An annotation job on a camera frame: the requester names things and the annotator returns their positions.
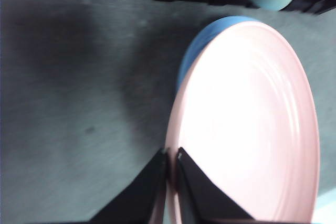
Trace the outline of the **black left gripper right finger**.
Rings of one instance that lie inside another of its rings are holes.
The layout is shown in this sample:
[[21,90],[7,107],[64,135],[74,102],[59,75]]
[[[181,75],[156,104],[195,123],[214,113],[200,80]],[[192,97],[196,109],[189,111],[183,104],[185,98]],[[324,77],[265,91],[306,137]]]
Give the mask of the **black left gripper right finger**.
[[257,223],[221,191],[185,149],[176,155],[177,194],[182,223]]

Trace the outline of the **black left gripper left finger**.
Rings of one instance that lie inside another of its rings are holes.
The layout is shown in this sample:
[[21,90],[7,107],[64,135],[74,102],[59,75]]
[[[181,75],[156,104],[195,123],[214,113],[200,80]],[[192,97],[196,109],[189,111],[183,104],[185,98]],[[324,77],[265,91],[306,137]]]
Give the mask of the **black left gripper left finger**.
[[167,153],[161,148],[136,178],[90,223],[162,223],[166,198]]

